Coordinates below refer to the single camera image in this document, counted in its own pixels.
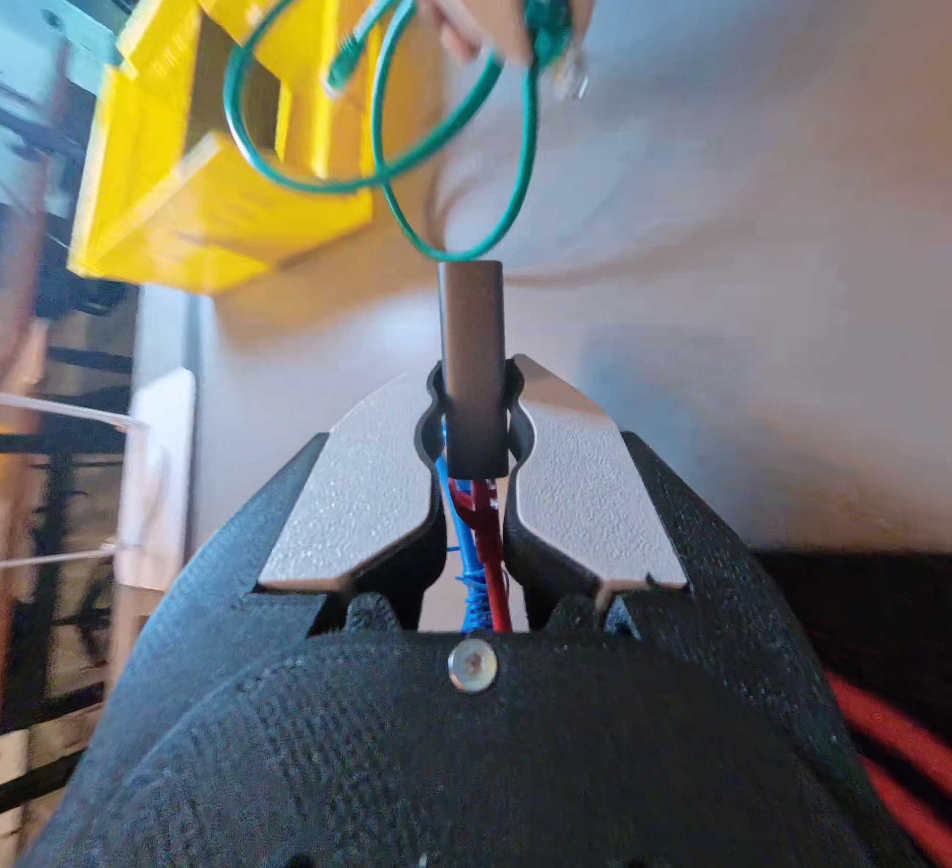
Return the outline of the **dark grey ethernet adapter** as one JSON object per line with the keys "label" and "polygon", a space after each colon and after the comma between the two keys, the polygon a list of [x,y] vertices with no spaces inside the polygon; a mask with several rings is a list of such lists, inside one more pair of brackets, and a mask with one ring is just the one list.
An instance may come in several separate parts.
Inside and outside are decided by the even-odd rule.
{"label": "dark grey ethernet adapter", "polygon": [[451,478],[508,472],[503,266],[494,260],[438,267],[446,460]]}

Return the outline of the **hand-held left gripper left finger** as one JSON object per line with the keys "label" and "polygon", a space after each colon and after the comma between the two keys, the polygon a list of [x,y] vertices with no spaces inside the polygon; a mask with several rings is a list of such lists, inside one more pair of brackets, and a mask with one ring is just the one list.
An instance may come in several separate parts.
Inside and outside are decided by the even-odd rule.
{"label": "hand-held left gripper left finger", "polygon": [[432,405],[422,372],[403,373],[331,428],[257,578],[262,588],[350,591],[422,535],[433,469],[417,432]]}

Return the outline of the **yellow plastic bin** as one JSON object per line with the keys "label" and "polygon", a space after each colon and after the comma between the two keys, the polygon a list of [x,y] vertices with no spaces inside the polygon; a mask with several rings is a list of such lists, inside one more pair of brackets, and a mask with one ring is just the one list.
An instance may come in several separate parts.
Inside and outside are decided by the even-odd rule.
{"label": "yellow plastic bin", "polygon": [[[373,220],[375,195],[308,195],[247,164],[222,93],[229,56],[278,0],[140,0],[105,70],[68,265],[88,278],[213,296]],[[327,67],[372,0],[301,0],[249,65],[249,133],[304,180],[369,174],[371,89],[382,32],[350,84]]]}

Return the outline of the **black foam pad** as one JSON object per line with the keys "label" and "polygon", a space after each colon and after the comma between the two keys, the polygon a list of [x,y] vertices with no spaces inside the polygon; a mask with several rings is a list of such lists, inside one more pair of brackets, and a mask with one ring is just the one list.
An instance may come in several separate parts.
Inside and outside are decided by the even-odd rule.
{"label": "black foam pad", "polygon": [[827,671],[951,734],[950,557],[757,551]]}

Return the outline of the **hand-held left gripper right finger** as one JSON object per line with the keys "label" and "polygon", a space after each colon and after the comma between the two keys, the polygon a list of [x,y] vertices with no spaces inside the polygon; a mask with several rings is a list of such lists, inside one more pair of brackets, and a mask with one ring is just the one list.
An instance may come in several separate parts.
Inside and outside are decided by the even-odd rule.
{"label": "hand-held left gripper right finger", "polygon": [[510,572],[555,597],[684,588],[684,567],[620,428],[529,356],[510,364]]}

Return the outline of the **white mounting plate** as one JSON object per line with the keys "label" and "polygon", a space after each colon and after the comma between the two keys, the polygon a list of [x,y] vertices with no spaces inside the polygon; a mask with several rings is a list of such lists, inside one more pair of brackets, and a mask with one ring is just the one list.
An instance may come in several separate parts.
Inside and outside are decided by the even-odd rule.
{"label": "white mounting plate", "polygon": [[184,566],[196,380],[180,366],[133,394],[117,520],[115,576],[166,592]]}

